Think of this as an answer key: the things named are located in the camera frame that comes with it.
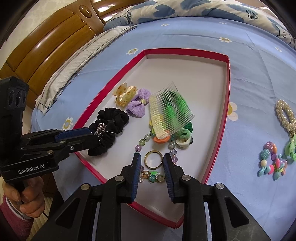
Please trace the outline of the left hand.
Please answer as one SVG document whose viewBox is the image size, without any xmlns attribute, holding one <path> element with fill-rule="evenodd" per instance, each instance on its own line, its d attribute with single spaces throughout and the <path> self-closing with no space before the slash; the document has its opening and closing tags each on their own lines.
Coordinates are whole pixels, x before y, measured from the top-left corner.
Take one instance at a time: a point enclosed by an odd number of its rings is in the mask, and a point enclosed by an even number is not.
<svg viewBox="0 0 296 241">
<path fill-rule="evenodd" d="M 22 214 L 30 218 L 38 218 L 45 210 L 43 194 L 44 182 L 41 177 L 30 178 L 24 181 L 26 188 L 19 193 L 13 186 L 4 182 L 4 194 L 11 204 Z"/>
</svg>

